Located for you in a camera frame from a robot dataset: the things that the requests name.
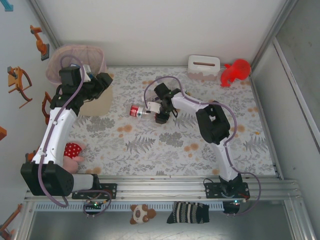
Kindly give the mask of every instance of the cable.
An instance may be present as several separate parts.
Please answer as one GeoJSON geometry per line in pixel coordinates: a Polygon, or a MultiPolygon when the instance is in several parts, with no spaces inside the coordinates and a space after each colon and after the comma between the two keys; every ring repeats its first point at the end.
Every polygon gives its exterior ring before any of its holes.
{"type": "Polygon", "coordinates": [[[96,199],[99,198],[100,196],[101,196],[101,192],[100,192],[97,196],[95,196],[94,198],[90,198],[90,201],[96,200],[96,199]]]}
{"type": "Polygon", "coordinates": [[[250,196],[245,195],[245,194],[243,194],[241,192],[238,192],[238,194],[241,195],[242,197],[244,197],[246,200],[250,198],[250,196]]]}
{"type": "Polygon", "coordinates": [[[180,80],[179,80],[178,78],[176,78],[175,76],[162,76],[162,77],[159,77],[159,78],[157,78],[156,80],[152,81],[152,82],[145,88],[144,93],[143,93],[143,99],[144,99],[144,104],[145,104],[145,107],[146,107],[146,108],[148,108],[147,99],[146,99],[146,93],[147,93],[148,88],[149,88],[152,84],[158,82],[159,80],[161,80],[161,79],[166,79],[166,78],[172,78],[172,79],[175,79],[175,80],[178,82],[179,87],[180,87],[180,90],[181,90],[181,94],[182,94],[182,96],[183,96],[186,100],[188,100],[188,101],[190,101],[190,102],[192,102],[192,103],[194,103],[194,104],[199,104],[199,105],[218,105],[218,106],[221,106],[221,107],[225,108],[225,109],[231,114],[231,116],[232,116],[232,118],[233,118],[233,122],[234,122],[234,131],[233,131],[233,134],[231,135],[231,137],[229,137],[229,138],[224,142],[224,144],[223,144],[223,146],[224,146],[224,148],[225,148],[226,157],[227,157],[227,159],[228,159],[228,162],[229,162],[229,164],[230,164],[230,167],[231,167],[235,172],[237,172],[238,174],[243,174],[243,175],[246,175],[246,174],[247,174],[247,175],[253,176],[253,177],[256,179],[256,181],[257,181],[257,183],[258,183],[258,185],[259,185],[259,193],[258,193],[258,196],[257,196],[256,201],[254,202],[254,204],[253,204],[249,209],[247,209],[246,211],[241,212],[241,213],[237,213],[236,215],[237,215],[237,216],[241,216],[241,215],[245,215],[245,214],[249,213],[249,212],[258,204],[258,202],[259,202],[259,200],[260,200],[260,197],[261,197],[261,189],[262,189],[262,188],[261,188],[261,182],[260,182],[259,178],[258,178],[254,173],[252,173],[252,172],[242,172],[242,171],[239,171],[239,170],[237,170],[237,169],[234,167],[234,165],[233,165],[232,162],[231,162],[230,155],[229,155],[228,148],[227,148],[227,143],[230,142],[230,141],[235,137],[235,135],[236,135],[236,133],[237,133],[238,124],[237,124],[237,119],[236,119],[235,114],[232,112],[232,110],[231,110],[228,106],[226,106],[226,105],[224,105],[224,104],[222,104],[222,103],[219,103],[219,102],[198,102],[198,101],[196,101],[196,100],[193,100],[192,98],[189,98],[188,95],[186,95],[186,94],[184,93],[180,80]]]}
{"type": "Polygon", "coordinates": [[[208,181],[210,181],[211,183],[214,184],[214,181],[212,181],[210,178],[205,178],[205,179],[203,179],[203,186],[204,186],[204,188],[206,188],[206,185],[205,185],[205,181],[206,181],[206,180],[208,180],[208,181]]]}
{"type": "MultiPolygon", "coordinates": [[[[99,215],[103,214],[103,213],[109,208],[109,206],[110,206],[110,204],[111,204],[112,196],[111,196],[111,194],[110,194],[108,191],[105,191],[105,190],[80,190],[80,191],[77,191],[77,192],[78,192],[78,193],[100,193],[100,194],[107,194],[107,195],[108,195],[109,201],[108,201],[107,206],[106,206],[104,209],[102,209],[100,212],[98,212],[97,214],[92,215],[93,218],[94,218],[95,216],[99,216],[99,215]]],[[[89,213],[86,211],[86,207],[90,207],[90,206],[92,206],[92,204],[89,202],[89,203],[87,203],[87,204],[84,204],[84,205],[83,205],[83,208],[82,208],[83,213],[86,214],[87,217],[89,216],[89,213]]]]}

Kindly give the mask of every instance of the plush bear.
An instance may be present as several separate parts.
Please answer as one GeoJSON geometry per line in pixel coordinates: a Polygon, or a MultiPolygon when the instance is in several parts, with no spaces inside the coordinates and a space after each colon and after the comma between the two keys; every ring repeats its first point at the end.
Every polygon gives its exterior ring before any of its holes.
{"type": "Polygon", "coordinates": [[[83,162],[83,156],[79,153],[86,148],[83,143],[68,142],[65,145],[63,154],[63,169],[71,174],[76,174],[78,171],[78,163],[83,162]]]}
{"type": "Polygon", "coordinates": [[[154,209],[148,209],[146,204],[131,205],[131,211],[133,212],[130,224],[143,224],[153,219],[157,213],[154,209]]]}

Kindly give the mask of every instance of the black and white sock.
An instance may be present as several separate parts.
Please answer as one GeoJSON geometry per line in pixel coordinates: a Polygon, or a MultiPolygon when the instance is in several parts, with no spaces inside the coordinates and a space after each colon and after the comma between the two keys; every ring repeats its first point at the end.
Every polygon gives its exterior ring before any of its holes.
{"type": "Polygon", "coordinates": [[[167,224],[189,223],[204,224],[209,222],[209,205],[197,202],[176,201],[167,219],[167,224]]]}

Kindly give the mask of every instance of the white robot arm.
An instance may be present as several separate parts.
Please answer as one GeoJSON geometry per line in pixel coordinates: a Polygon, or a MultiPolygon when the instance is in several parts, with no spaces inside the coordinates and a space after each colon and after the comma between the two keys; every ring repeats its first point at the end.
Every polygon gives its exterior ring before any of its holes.
{"type": "Polygon", "coordinates": [[[231,151],[229,145],[226,145],[230,124],[220,104],[206,104],[193,97],[185,97],[180,89],[170,90],[164,83],[159,84],[154,92],[161,100],[155,121],[159,124],[166,123],[170,113],[178,116],[177,109],[196,116],[201,136],[210,144],[219,165],[219,189],[227,198],[238,193],[243,188],[242,176],[233,167],[231,151]]]}
{"type": "MultiPolygon", "coordinates": [[[[196,102],[199,102],[199,103],[201,102],[200,100],[190,96],[188,98],[194,99],[196,102]]],[[[175,109],[181,109],[187,112],[188,114],[194,115],[195,117],[196,117],[196,112],[198,112],[200,109],[204,109],[209,106],[208,104],[201,105],[201,104],[196,104],[189,100],[186,100],[181,92],[175,94],[171,99],[171,101],[175,109]]],[[[226,149],[224,146],[226,140],[227,140],[227,137],[222,139],[220,141],[220,144],[211,143],[210,147],[215,153],[215,156],[219,165],[220,177],[225,181],[230,181],[235,179],[238,176],[238,173],[232,169],[228,161],[226,149]]],[[[231,160],[231,163],[233,164],[234,162],[231,156],[230,156],[230,160],[231,160]]]]}
{"type": "Polygon", "coordinates": [[[63,157],[71,127],[79,114],[80,107],[86,100],[98,99],[113,80],[107,73],[102,72],[91,81],[84,82],[79,88],[82,83],[79,67],[64,67],[59,71],[59,75],[62,84],[52,98],[50,119],[42,143],[32,161],[24,163],[20,170],[35,196],[48,196],[44,188],[51,196],[62,197],[79,190],[100,190],[96,174],[67,172],[63,169],[63,157]]]}

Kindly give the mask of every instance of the table surface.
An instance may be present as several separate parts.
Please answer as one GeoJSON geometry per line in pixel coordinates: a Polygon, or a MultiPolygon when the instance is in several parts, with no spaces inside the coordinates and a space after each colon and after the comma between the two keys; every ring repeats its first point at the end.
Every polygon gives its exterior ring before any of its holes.
{"type": "MultiPolygon", "coordinates": [[[[195,116],[179,111],[166,124],[129,116],[127,106],[143,106],[143,92],[151,81],[175,76],[184,91],[202,101],[218,101],[235,113],[238,131],[230,142],[231,154],[240,171],[258,175],[275,175],[273,162],[263,131],[258,108],[248,79],[236,80],[231,87],[214,81],[187,77],[184,67],[114,67],[113,101],[107,115],[79,116],[72,126],[69,141],[83,142],[85,161],[79,173],[101,175],[218,175],[215,153],[199,131],[195,116]]],[[[164,82],[170,89],[178,87],[173,79],[164,82]]],[[[154,95],[153,84],[147,92],[154,95]]],[[[224,111],[233,126],[232,117],[224,111]]]]}

